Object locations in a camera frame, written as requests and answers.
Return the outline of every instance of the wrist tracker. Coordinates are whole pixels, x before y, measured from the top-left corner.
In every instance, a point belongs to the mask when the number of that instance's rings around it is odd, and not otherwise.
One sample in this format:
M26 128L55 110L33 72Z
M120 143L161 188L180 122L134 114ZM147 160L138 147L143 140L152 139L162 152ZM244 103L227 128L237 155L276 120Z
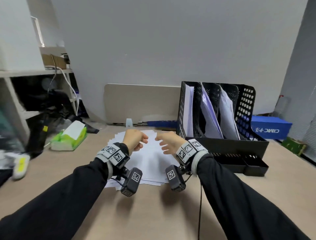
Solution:
M123 143L116 143L106 146L97 153L96 158L99 158L101 161L107 164L109 171L108 180L112 177L113 172L117 174L115 180L119 181L121 178L125 179L124 183L122 184L121 193L127 197L130 197L136 193L143 172L136 167L132 168L131 170L128 170L125 167L125 164L128 162L130 157L128 153L123 150L126 145L122 146L122 144Z
M180 166L170 165L166 168L167 179L172 191L181 192L186 188L186 181L183 180L182 175L196 175L198 161L207 153L207 149L196 139L190 139L182 144L176 152Z

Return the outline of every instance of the desk organizer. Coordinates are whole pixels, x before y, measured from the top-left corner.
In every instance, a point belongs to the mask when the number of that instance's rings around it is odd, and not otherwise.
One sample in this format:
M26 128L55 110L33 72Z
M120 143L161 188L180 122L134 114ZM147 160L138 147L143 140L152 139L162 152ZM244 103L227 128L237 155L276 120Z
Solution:
M234 117L240 140L214 139L205 137L205 118L201 111L202 87L199 82L183 81L181 84L177 134L186 140L195 138L217 162L234 173L247 176L264 176L269 166L262 158L269 142L261 138L251 129L251 117L256 97L253 87L241 84L202 83L213 105L217 119L220 119L219 100L221 88L233 102ZM187 137L183 129L183 110L185 85L194 87L193 95L193 135Z

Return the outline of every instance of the wooden desk surface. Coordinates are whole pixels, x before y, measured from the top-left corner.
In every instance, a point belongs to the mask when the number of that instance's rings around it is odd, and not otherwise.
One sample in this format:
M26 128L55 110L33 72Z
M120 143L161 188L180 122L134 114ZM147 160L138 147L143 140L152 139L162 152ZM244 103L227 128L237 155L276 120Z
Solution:
M107 126L89 134L74 152L44 151L32 160L20 181L8 180L0 188L0 218L13 213L55 182L89 163L124 127ZM270 142L264 156L265 177L238 177L282 209L311 239L316 239L316 168L278 143ZM200 183L187 182L181 193L169 185L140 185L127 198L115 188L105 188L73 239L197 239ZM226 239L204 193L201 239Z

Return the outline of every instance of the hand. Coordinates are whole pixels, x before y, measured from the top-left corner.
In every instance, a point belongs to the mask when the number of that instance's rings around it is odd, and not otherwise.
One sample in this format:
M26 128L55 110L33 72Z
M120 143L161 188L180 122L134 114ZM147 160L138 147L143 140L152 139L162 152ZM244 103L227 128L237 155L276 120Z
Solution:
M187 140L178 136L174 132L157 133L157 137L155 138L155 140L162 140L162 142L160 142L159 145L163 146L161 148L164 151L163 154L175 154L183 143L188 142Z
M148 136L137 129L128 129L125 132L123 143L128 147L129 155L133 151L139 151L143 145L140 142L148 143Z

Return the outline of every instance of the forearm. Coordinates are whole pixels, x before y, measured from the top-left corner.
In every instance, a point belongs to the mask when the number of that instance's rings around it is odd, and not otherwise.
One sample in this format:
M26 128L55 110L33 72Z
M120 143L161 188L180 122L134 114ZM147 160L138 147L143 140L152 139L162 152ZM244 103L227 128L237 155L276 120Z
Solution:
M204 155L197 175L228 240L309 239L277 206Z
M102 192L107 164L95 159L0 221L0 239L70 240Z

